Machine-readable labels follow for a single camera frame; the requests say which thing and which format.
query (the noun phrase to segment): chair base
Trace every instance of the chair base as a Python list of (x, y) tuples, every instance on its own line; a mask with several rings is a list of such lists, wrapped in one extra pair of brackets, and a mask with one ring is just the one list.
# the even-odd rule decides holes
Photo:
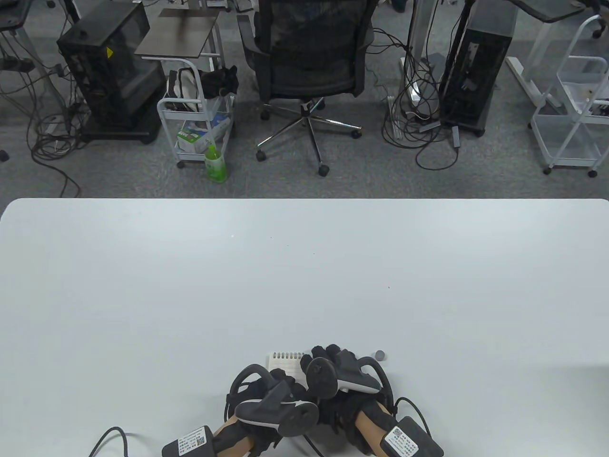
[(330, 172), (330, 168), (328, 167), (328, 165), (324, 164), (322, 155), (319, 152), (319, 146), (317, 145), (317, 141), (315, 140), (315, 131), (313, 130), (313, 122), (320, 122), (322, 124), (326, 124), (326, 125), (330, 125), (330, 126), (334, 126), (334, 127), (344, 127), (347, 129), (351, 129), (351, 137), (354, 139), (358, 139), (362, 136), (362, 127), (354, 126), (351, 124), (345, 124), (344, 122), (335, 121), (333, 119), (325, 119), (325, 118), (321, 118), (319, 116), (314, 116), (313, 112), (315, 110), (320, 110), (323, 106), (325, 106), (324, 97), (321, 97), (317, 101), (310, 101), (310, 102), (301, 104), (300, 112), (297, 112), (295, 110), (289, 110), (287, 108), (281, 108), (281, 107), (276, 107), (276, 106), (271, 106), (271, 105), (264, 105), (264, 111), (262, 112), (262, 114), (260, 116), (261, 119), (263, 119), (263, 120), (267, 120), (269, 118), (269, 115), (270, 115), (269, 112), (288, 113), (288, 114), (292, 114), (292, 115), (297, 115), (299, 117), (297, 119), (293, 120), (292, 122), (290, 122), (285, 127), (283, 127), (281, 130), (279, 130), (279, 132), (274, 133), (273, 135), (268, 137), (266, 140), (263, 140), (260, 143), (258, 143), (256, 145), (257, 146), (256, 159), (259, 162), (266, 160), (266, 154), (261, 149), (261, 147), (263, 145), (269, 143), (270, 141), (274, 140), (275, 138), (278, 138), (279, 136), (286, 133), (288, 130), (292, 129), (293, 127), (299, 125), (301, 122), (303, 122), (309, 131), (309, 137), (311, 138), (311, 143), (313, 144), (313, 149), (315, 149), (315, 155), (317, 156), (317, 161), (319, 162), (319, 168), (318, 168), (317, 172), (319, 173), (319, 176), (326, 177), (328, 175), (328, 173)]

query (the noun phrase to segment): mesh chair back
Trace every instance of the mesh chair back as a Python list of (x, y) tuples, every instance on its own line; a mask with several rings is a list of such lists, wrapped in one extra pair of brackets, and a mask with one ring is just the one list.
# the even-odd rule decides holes
[(260, 48), (273, 65), (321, 69), (352, 60), (376, 0), (260, 0)]

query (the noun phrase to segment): vr controller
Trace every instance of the vr controller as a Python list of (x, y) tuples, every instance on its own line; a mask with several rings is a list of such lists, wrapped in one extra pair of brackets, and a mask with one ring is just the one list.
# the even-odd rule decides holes
[[(337, 353), (334, 359), (335, 362), (324, 357), (316, 357), (306, 367), (306, 382), (312, 395), (320, 399), (331, 399), (338, 391), (357, 391), (365, 394), (381, 392), (387, 396), (387, 404), (393, 405), (393, 393), (389, 381), (375, 359), (372, 357), (357, 359), (347, 349)], [(372, 367), (381, 382), (363, 373), (364, 366)]]
[(307, 433), (319, 418), (317, 405), (295, 400), (286, 381), (278, 381), (262, 366), (246, 367), (233, 381), (230, 394), (236, 394), (245, 379), (258, 374), (266, 384), (268, 393), (263, 399), (245, 400), (235, 407), (235, 417), (243, 423), (276, 429), (284, 437)]

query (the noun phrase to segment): spiral notebook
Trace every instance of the spiral notebook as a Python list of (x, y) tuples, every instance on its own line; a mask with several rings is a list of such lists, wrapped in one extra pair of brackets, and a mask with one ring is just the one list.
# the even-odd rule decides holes
[(308, 352), (271, 352), (269, 354), (269, 363), (267, 368), (269, 371), (275, 368), (281, 368), (286, 372), (286, 375), (296, 379), (297, 383), (302, 384), (305, 388), (306, 376), (300, 369), (300, 359)]

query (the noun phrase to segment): battery pack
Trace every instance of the battery pack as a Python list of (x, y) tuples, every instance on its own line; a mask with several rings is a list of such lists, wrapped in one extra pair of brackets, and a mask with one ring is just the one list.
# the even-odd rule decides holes
[(186, 436), (167, 444), (161, 451), (163, 457), (216, 457), (211, 443), (214, 437), (207, 425), (193, 430)]
[(444, 451), (413, 418), (406, 416), (381, 440), (389, 457), (442, 457)]

